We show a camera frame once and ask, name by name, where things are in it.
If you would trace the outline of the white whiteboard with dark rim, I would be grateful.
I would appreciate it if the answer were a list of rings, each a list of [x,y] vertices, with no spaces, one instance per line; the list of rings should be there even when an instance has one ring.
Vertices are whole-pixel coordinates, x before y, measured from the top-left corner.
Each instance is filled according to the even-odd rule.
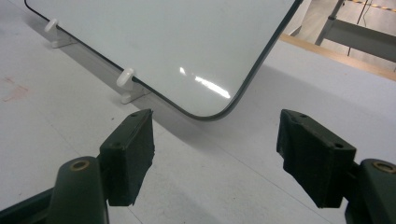
[[[187,116],[238,103],[303,0],[24,0]]]

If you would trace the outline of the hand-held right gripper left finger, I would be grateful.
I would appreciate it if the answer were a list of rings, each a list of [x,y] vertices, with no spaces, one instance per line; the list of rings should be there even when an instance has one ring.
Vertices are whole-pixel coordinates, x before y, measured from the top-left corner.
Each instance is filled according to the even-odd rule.
[[[151,109],[127,116],[98,156],[110,206],[134,204],[155,155]]]

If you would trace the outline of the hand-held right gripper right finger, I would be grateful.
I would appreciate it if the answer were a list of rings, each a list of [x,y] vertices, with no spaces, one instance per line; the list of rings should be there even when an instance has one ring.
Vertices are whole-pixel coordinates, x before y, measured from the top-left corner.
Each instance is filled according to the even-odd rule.
[[[352,167],[355,147],[306,114],[283,109],[276,152],[283,158],[283,169],[317,207],[341,205],[341,184]]]

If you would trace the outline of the grey metal table frame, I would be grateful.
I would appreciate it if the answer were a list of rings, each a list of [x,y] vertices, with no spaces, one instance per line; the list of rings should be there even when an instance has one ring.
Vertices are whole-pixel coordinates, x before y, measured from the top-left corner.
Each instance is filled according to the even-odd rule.
[[[396,0],[305,0],[294,35],[396,70]]]

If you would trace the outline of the white plastic whiteboard foot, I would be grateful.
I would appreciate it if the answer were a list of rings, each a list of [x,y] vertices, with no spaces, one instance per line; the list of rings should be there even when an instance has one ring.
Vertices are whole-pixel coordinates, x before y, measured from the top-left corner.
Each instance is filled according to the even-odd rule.
[[[132,101],[149,94],[149,90],[146,89],[142,84],[133,81],[134,69],[124,69],[118,77],[116,84],[118,87],[124,90],[121,95],[120,101],[126,105]]]
[[[56,19],[51,19],[48,24],[45,26],[44,31],[52,35],[54,37],[54,40],[52,40],[51,46],[54,49],[62,48],[65,46],[77,44],[77,40],[74,39],[72,36],[62,32],[58,28],[58,21]]]

